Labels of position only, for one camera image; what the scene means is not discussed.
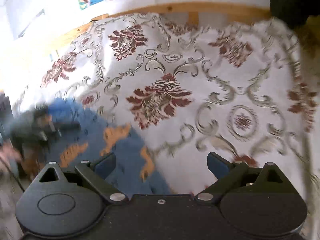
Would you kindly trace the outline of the person's left hand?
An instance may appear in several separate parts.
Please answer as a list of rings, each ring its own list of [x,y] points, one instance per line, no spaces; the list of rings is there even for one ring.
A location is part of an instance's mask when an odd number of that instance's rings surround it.
[[[22,161],[22,156],[10,142],[1,145],[1,172],[12,171],[16,163]]]

